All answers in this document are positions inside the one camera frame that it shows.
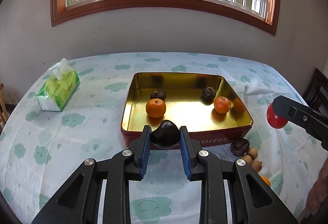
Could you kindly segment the person's right hand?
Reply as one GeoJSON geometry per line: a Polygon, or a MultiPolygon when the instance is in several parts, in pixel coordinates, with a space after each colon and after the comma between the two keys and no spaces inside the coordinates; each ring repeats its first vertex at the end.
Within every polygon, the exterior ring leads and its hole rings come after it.
{"type": "Polygon", "coordinates": [[[318,179],[308,193],[305,209],[297,218],[298,222],[301,222],[303,218],[308,217],[309,215],[315,215],[320,209],[322,203],[327,198],[327,168],[328,164],[327,160],[325,160],[321,170],[319,171],[318,179]]]}

